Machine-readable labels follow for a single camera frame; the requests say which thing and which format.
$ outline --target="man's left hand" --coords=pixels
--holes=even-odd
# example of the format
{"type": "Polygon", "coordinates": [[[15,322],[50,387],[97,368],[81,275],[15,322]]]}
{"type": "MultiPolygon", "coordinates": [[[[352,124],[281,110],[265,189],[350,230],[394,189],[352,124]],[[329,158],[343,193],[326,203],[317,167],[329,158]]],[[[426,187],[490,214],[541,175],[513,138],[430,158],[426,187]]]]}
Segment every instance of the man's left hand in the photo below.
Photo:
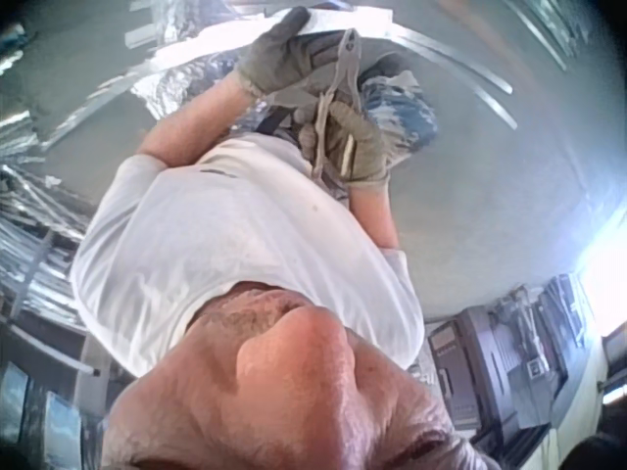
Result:
{"type": "Polygon", "coordinates": [[[305,7],[292,9],[262,34],[237,64],[240,82],[256,98],[298,83],[319,67],[337,61],[344,31],[298,33],[310,19],[305,7]]]}

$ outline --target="hand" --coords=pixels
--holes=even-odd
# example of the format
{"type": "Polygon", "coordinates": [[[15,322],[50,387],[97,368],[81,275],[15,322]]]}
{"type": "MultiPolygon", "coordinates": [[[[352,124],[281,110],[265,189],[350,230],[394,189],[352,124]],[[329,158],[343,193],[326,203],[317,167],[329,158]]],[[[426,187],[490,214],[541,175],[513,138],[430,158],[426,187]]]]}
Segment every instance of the hand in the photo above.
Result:
{"type": "Polygon", "coordinates": [[[297,36],[310,16],[305,7],[292,9],[281,23],[253,42],[237,64],[240,81],[253,96],[263,98],[337,61],[344,31],[297,36]]]}
{"type": "MultiPolygon", "coordinates": [[[[317,135],[314,129],[314,116],[307,112],[296,116],[301,122],[308,120],[299,134],[303,155],[312,162],[315,158],[317,135]]],[[[326,124],[326,157],[340,171],[341,160],[348,136],[355,139],[356,150],[353,166],[345,177],[351,187],[383,189],[390,179],[384,153],[381,130],[373,123],[358,115],[350,106],[334,101],[329,106],[329,119],[326,124]]]]}

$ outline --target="metal hand tool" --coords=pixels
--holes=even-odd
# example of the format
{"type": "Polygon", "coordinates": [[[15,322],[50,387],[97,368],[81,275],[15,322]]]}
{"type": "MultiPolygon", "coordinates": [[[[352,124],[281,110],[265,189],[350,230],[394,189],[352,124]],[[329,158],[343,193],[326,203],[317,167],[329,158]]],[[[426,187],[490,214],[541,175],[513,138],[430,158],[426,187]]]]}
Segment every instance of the metal hand tool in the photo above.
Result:
{"type": "MultiPolygon", "coordinates": [[[[315,133],[317,134],[317,147],[315,149],[315,163],[312,170],[312,178],[319,179],[322,175],[322,169],[328,158],[325,152],[325,129],[326,121],[329,114],[329,106],[335,98],[335,93],[346,80],[348,89],[351,93],[353,108],[360,113],[362,110],[362,99],[360,91],[357,87],[357,79],[360,74],[360,59],[362,58],[362,42],[357,31],[348,29],[340,41],[338,61],[335,66],[335,75],[331,85],[325,93],[320,95],[317,104],[317,117],[315,119],[315,133]]],[[[355,152],[355,139],[349,135],[346,147],[342,155],[342,161],[339,164],[341,176],[346,176],[353,162],[353,154],[355,152]]]]}

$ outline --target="person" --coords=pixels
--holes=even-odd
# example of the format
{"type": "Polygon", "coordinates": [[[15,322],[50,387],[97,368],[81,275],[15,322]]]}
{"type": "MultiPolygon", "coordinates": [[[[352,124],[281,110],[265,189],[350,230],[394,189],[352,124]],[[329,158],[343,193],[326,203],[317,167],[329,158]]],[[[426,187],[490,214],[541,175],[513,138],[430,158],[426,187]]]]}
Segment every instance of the person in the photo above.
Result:
{"type": "Polygon", "coordinates": [[[81,318],[138,377],[109,415],[105,468],[491,465],[406,372],[424,326],[380,129],[331,106],[329,131],[356,141],[348,207],[310,178],[311,135],[302,150],[256,133],[216,145],[257,99],[337,60],[343,32],[298,35],[309,17],[292,10],[155,126],[76,254],[81,318]]]}

